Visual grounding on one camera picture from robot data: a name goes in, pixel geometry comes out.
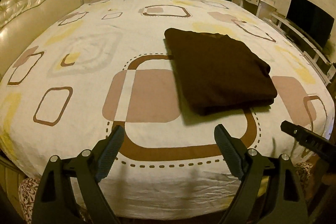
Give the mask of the dark brown plaid sweater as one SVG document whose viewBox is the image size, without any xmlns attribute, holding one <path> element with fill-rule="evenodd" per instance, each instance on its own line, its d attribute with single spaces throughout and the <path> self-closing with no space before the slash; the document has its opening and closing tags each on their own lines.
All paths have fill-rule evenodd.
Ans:
<svg viewBox="0 0 336 224">
<path fill-rule="evenodd" d="M 269 106 L 277 97 L 270 65 L 228 35 L 165 30 L 189 107 L 205 116 L 221 111 Z"/>
</svg>

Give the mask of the white dressing table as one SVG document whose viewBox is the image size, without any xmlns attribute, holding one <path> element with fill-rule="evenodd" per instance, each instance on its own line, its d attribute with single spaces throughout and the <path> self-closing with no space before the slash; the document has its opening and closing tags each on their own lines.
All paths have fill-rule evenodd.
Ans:
<svg viewBox="0 0 336 224">
<path fill-rule="evenodd" d="M 236 5 L 254 14 L 260 19 L 270 19 L 272 14 L 276 12 L 274 3 L 270 0 L 231 0 Z"/>
</svg>

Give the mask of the patterned floor rug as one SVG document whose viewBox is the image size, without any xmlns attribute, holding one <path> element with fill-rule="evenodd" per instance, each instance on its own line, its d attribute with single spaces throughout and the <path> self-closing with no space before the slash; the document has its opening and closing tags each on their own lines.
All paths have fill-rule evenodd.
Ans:
<svg viewBox="0 0 336 224">
<path fill-rule="evenodd" d="M 40 180 L 38 178 L 25 178 L 19 186 L 19 204 L 26 223 L 32 222 L 34 201 Z"/>
</svg>

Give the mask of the white tv stand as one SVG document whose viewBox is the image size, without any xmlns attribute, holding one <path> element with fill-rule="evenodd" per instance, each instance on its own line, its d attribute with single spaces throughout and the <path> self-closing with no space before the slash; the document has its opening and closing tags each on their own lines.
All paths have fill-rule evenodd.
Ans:
<svg viewBox="0 0 336 224">
<path fill-rule="evenodd" d="M 330 86 L 335 79 L 334 64 L 322 53 L 322 48 L 308 35 L 296 28 L 289 20 L 280 17 L 276 13 L 270 19 L 263 20 L 289 40 L 307 59 L 309 64 L 317 72 L 325 86 Z"/>
</svg>

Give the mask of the black flat television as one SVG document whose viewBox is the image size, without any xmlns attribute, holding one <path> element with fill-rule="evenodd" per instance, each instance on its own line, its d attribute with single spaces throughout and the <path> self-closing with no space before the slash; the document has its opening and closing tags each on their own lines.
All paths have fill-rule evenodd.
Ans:
<svg viewBox="0 0 336 224">
<path fill-rule="evenodd" d="M 322 50 L 330 38 L 335 19 L 308 0 L 290 0 L 286 19 L 312 39 Z"/>
</svg>

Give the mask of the cream tufted leather headboard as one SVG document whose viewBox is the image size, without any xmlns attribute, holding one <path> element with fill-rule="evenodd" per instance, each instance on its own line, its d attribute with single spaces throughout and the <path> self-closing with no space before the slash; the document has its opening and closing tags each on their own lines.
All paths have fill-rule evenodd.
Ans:
<svg viewBox="0 0 336 224">
<path fill-rule="evenodd" d="M 90 1 L 1 1 L 1 77 L 47 28 Z"/>
</svg>

